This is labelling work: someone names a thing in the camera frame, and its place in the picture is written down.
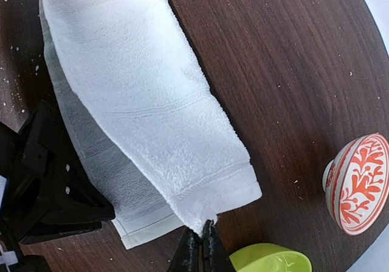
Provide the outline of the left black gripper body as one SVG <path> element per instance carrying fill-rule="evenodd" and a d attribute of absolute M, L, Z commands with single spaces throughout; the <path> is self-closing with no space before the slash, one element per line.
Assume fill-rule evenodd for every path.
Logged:
<path fill-rule="evenodd" d="M 22 253 L 18 237 L 25 232 L 16 222 L 18 201 L 39 170 L 38 158 L 33 157 L 33 148 L 29 146 L 36 140 L 37 132 L 34 123 L 29 121 L 18 132 L 1 124 L 1 238 L 16 257 L 16 263 L 4 262 L 4 271 L 40 270 L 39 256 Z"/>

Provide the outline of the white terry towel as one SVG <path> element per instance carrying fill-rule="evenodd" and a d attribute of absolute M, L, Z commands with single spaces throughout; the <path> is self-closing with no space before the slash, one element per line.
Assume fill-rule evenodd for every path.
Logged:
<path fill-rule="evenodd" d="M 262 195 L 168 0 L 39 0 L 44 58 L 126 249 Z"/>

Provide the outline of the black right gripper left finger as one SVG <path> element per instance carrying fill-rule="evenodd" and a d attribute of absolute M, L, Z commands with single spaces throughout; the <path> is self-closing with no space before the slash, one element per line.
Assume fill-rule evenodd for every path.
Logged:
<path fill-rule="evenodd" d="M 185 228 L 176 252 L 168 267 L 168 272 L 199 271 L 201 239 L 190 228 Z"/>

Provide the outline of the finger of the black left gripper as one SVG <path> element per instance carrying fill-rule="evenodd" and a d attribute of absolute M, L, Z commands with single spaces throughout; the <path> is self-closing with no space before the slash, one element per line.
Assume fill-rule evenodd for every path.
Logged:
<path fill-rule="evenodd" d="M 63 120 L 46 101 L 23 125 L 18 186 L 18 240 L 45 242 L 100 229 L 115 217 L 90 182 Z"/>

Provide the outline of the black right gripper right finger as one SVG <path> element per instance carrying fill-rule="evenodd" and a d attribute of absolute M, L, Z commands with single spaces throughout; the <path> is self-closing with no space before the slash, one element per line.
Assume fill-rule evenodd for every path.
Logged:
<path fill-rule="evenodd" d="M 227 251 L 211 220 L 207 220 L 202 233 L 202 268 L 206 272 L 234 271 Z"/>

